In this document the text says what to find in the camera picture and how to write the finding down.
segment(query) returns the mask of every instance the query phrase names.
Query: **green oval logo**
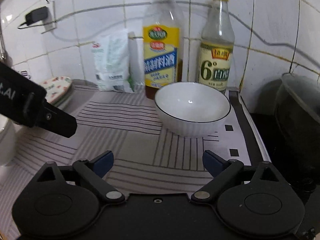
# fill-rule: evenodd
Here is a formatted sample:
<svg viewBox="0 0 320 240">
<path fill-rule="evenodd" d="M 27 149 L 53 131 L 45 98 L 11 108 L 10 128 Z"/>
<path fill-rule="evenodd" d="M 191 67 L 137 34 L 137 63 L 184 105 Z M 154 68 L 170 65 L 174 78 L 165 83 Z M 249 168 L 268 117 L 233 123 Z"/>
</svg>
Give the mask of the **green oval logo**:
<svg viewBox="0 0 320 240">
<path fill-rule="evenodd" d="M 155 27 L 149 31 L 149 37 L 153 40 L 163 40 L 167 37 L 167 32 L 160 27 Z"/>
</svg>

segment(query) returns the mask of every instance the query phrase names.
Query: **glass bottle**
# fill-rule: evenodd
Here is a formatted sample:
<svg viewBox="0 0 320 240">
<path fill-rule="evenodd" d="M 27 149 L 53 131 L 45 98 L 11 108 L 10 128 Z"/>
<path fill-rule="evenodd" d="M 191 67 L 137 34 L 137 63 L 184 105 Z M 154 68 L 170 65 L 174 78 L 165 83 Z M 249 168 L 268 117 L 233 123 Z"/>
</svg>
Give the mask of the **glass bottle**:
<svg viewBox="0 0 320 240">
<path fill-rule="evenodd" d="M 143 20 L 146 96 L 182 78 L 184 21 L 175 0 L 153 0 Z"/>
<path fill-rule="evenodd" d="M 235 43 L 228 0 L 213 0 L 201 38 L 198 82 L 224 94 Z"/>
</svg>

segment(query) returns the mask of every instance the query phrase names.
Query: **bottle label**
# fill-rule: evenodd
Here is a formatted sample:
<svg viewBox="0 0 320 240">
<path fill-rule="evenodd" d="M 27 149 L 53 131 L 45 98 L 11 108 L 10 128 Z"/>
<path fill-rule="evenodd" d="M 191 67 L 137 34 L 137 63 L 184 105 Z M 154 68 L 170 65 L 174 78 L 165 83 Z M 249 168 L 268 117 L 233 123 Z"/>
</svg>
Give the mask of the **bottle label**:
<svg viewBox="0 0 320 240">
<path fill-rule="evenodd" d="M 143 27 L 144 76 L 148 87 L 161 88 L 177 82 L 179 28 Z"/>
<path fill-rule="evenodd" d="M 228 83 L 233 46 L 223 47 L 202 42 L 199 55 L 198 81 L 223 92 Z"/>
</svg>

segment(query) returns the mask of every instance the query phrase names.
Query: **plastic bag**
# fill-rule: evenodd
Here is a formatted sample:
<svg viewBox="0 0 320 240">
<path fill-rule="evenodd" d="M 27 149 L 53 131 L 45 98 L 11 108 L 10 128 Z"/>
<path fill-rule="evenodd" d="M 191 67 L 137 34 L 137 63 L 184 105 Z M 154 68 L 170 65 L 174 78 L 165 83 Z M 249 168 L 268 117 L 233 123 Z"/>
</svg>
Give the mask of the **plastic bag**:
<svg viewBox="0 0 320 240">
<path fill-rule="evenodd" d="M 133 93 L 129 71 L 128 31 L 101 36 L 92 45 L 99 90 Z"/>
</svg>

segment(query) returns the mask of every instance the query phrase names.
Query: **blue banner on label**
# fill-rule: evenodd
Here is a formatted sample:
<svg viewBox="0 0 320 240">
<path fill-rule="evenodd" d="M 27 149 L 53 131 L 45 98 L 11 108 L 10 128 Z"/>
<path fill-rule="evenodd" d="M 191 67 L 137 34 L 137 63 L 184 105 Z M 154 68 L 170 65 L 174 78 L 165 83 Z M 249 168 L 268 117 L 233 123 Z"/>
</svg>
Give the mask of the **blue banner on label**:
<svg viewBox="0 0 320 240">
<path fill-rule="evenodd" d="M 159 71 L 164 68 L 174 67 L 177 65 L 177 49 L 174 51 L 144 61 L 144 73 L 148 74 L 153 71 Z"/>
</svg>

